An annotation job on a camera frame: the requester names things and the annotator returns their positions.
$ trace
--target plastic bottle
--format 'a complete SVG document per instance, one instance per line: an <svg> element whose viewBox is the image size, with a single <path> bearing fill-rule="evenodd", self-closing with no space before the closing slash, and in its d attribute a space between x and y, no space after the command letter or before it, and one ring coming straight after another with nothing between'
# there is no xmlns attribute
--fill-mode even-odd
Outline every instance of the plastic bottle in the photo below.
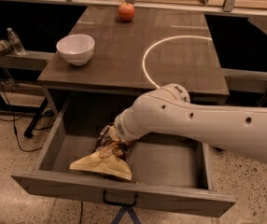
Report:
<svg viewBox="0 0 267 224"><path fill-rule="evenodd" d="M18 55L25 54L24 47L22 45L22 42L21 42L18 34L16 32L14 32L11 27L7 28L7 35L8 35L8 39L9 39L12 47L14 48L15 52Z"/></svg>

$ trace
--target drawer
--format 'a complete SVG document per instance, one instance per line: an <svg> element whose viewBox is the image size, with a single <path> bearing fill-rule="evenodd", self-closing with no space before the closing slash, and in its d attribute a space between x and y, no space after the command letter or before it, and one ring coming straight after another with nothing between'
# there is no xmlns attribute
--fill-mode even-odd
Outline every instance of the drawer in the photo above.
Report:
<svg viewBox="0 0 267 224"><path fill-rule="evenodd" d="M127 158L131 181L69 169L71 162L93 153L100 131L134 99L72 93L34 170L16 171L11 176L33 195L220 217L234 205L235 198L214 191L208 145L185 137L157 133L142 137Z"/></svg>

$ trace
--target white bowl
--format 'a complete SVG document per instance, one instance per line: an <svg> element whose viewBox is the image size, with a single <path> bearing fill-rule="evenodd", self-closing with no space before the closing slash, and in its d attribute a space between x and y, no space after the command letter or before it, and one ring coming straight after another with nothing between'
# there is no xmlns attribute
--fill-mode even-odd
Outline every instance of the white bowl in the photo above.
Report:
<svg viewBox="0 0 267 224"><path fill-rule="evenodd" d="M82 65L88 62L94 53L95 41L89 35L68 35L57 43L57 50L69 63Z"/></svg>

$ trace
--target floor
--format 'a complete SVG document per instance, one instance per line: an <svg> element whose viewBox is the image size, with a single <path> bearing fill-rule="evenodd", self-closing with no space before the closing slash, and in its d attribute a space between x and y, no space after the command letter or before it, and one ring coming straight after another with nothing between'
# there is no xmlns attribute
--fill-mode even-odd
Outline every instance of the floor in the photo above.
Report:
<svg viewBox="0 0 267 224"><path fill-rule="evenodd" d="M39 105L43 100L42 91L34 87L20 86L14 93L8 91L7 97L12 104ZM20 144L28 150L42 147L49 134L48 129L34 130L32 138L25 138L31 118L26 114L15 122ZM12 120L12 116L0 114L0 119ZM48 126L49 119L42 117L36 128ZM10 177L14 170L31 170L38 155L39 151L22 152L13 122L0 120L0 223L79 223L81 202L29 195ZM267 165L213 148L210 158L216 191L237 199L221 218L83 203L82 223L267 224Z"/></svg>

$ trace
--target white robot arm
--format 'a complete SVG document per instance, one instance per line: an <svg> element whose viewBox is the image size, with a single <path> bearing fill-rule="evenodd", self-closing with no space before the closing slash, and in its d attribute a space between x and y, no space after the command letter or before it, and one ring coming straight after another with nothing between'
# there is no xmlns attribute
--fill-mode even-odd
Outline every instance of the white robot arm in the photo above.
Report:
<svg viewBox="0 0 267 224"><path fill-rule="evenodd" d="M114 126L123 141L175 134L267 163L267 108L194 105L177 84L139 96Z"/></svg>

